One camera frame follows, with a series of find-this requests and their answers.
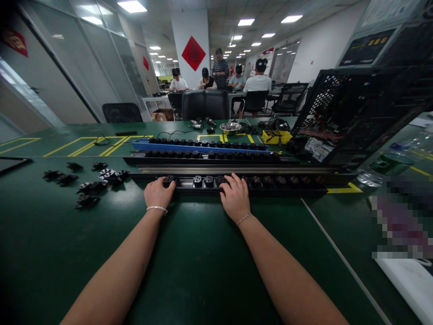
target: cardboard box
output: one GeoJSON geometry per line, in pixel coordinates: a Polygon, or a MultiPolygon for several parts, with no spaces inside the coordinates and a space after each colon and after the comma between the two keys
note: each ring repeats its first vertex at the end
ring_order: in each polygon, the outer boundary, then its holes
{"type": "Polygon", "coordinates": [[[173,110],[169,108],[157,109],[152,113],[152,120],[154,122],[174,121],[173,110]]]}

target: white t-shirt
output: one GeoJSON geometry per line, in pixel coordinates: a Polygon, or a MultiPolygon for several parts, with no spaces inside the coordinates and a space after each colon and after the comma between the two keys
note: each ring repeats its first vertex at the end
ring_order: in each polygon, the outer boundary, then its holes
{"type": "Polygon", "coordinates": [[[254,77],[248,78],[244,87],[244,93],[247,91],[271,90],[271,86],[271,78],[265,76],[264,74],[258,74],[254,77]]]}
{"type": "Polygon", "coordinates": [[[177,90],[185,90],[186,88],[188,88],[186,81],[182,78],[179,78],[179,81],[177,81],[176,79],[173,79],[171,81],[170,88],[174,89],[173,86],[175,86],[177,90]]]}

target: plastic bottle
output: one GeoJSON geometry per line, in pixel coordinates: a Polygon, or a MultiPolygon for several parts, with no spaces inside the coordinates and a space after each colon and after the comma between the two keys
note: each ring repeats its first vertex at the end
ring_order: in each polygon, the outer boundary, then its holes
{"type": "Polygon", "coordinates": [[[401,174],[432,150],[433,124],[430,124],[416,137],[393,143],[375,162],[361,166],[358,170],[358,180],[371,187],[382,186],[383,176],[401,174]]]}

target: metal bowl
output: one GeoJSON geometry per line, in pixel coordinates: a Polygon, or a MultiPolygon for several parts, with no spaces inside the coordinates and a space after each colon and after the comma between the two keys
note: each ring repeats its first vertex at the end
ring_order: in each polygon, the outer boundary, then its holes
{"type": "Polygon", "coordinates": [[[220,125],[220,129],[224,135],[236,135],[242,126],[238,123],[223,123],[220,125]]]}

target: striped shirt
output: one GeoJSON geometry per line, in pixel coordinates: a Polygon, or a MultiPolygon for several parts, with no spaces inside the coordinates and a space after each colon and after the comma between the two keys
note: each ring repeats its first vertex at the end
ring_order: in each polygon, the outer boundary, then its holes
{"type": "Polygon", "coordinates": [[[218,87],[227,86],[227,78],[230,77],[229,65],[226,60],[222,59],[221,62],[215,61],[212,67],[212,73],[225,72],[226,76],[215,77],[215,82],[218,87]]]}

